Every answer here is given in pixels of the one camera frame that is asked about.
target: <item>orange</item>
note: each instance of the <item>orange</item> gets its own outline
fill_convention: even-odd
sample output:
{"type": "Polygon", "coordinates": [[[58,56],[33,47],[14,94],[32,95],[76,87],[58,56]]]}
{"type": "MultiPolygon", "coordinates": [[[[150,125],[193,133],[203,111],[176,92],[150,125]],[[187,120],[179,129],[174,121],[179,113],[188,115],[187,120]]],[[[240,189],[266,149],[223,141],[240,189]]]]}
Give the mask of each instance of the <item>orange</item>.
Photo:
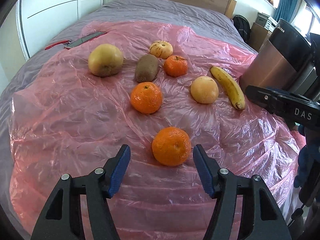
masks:
{"type": "Polygon", "coordinates": [[[178,166],[188,159],[191,152],[189,136],[176,127],[164,128],[153,139],[152,152],[161,164],[178,166]]]}
{"type": "Polygon", "coordinates": [[[188,71],[188,60],[180,56],[170,56],[164,61],[163,69],[171,77],[185,75],[188,71]]]}
{"type": "Polygon", "coordinates": [[[131,92],[131,105],[142,114],[152,114],[162,104],[160,88],[152,82],[138,84],[131,92]]]}

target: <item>mattress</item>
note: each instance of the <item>mattress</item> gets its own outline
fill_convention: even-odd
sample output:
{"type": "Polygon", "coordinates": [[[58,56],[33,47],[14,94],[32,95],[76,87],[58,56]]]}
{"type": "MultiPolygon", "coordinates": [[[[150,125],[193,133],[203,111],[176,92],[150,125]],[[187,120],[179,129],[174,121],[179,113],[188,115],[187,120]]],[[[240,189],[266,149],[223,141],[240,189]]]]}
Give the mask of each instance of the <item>mattress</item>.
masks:
{"type": "MultiPolygon", "coordinates": [[[[253,49],[243,42],[232,21],[224,15],[168,0],[115,0],[66,28],[52,39],[49,44],[61,40],[76,40],[79,38],[83,27],[92,21],[138,20],[191,27],[198,35],[224,41],[255,53],[253,49]]],[[[13,160],[10,151],[8,120],[11,115],[12,94],[28,87],[36,78],[43,64],[62,49],[63,45],[57,45],[49,50],[42,49],[36,53],[17,72],[0,98],[0,179],[2,180],[0,184],[0,203],[14,226],[26,239],[30,236],[20,225],[13,211],[9,195],[13,160]]],[[[290,203],[291,196],[288,199],[287,205],[290,203]]]]}

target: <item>metal pin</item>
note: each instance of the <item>metal pin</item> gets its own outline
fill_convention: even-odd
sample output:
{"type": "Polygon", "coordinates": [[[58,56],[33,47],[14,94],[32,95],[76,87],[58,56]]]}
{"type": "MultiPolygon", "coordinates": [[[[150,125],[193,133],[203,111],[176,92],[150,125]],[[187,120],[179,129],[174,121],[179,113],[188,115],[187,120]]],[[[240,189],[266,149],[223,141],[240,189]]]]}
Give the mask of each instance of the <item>metal pin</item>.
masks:
{"type": "Polygon", "coordinates": [[[261,177],[259,175],[253,175],[253,179],[255,181],[261,181],[261,177]]]}
{"type": "Polygon", "coordinates": [[[220,169],[220,173],[221,173],[221,174],[228,174],[229,171],[228,171],[228,169],[226,169],[226,168],[221,168],[221,169],[220,169]]]}
{"type": "Polygon", "coordinates": [[[103,173],[103,168],[96,168],[94,171],[95,174],[101,174],[103,173]]]}
{"type": "Polygon", "coordinates": [[[61,176],[61,179],[62,180],[67,180],[67,179],[69,179],[69,177],[70,177],[70,175],[69,174],[63,174],[62,176],[61,176]]]}

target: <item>yellow banana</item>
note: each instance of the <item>yellow banana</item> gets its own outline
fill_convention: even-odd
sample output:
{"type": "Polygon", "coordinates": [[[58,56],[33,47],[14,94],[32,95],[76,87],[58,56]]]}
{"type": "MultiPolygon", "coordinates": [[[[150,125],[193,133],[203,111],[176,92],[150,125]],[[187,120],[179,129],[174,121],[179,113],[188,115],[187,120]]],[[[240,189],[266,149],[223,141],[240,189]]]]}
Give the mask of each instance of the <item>yellow banana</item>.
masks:
{"type": "Polygon", "coordinates": [[[245,109],[244,94],[239,87],[238,83],[222,68],[213,66],[210,69],[212,76],[218,80],[219,84],[227,92],[228,97],[235,109],[245,109]]]}

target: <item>midea logo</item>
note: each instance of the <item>midea logo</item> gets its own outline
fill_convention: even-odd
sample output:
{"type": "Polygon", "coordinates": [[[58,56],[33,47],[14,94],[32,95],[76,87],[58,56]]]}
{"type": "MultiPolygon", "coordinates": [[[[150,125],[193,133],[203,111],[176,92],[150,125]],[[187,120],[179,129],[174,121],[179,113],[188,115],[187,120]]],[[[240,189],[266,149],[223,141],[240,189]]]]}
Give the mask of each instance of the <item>midea logo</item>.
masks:
{"type": "Polygon", "coordinates": [[[284,33],[284,29],[280,25],[277,26],[277,29],[281,30],[284,33]]]}

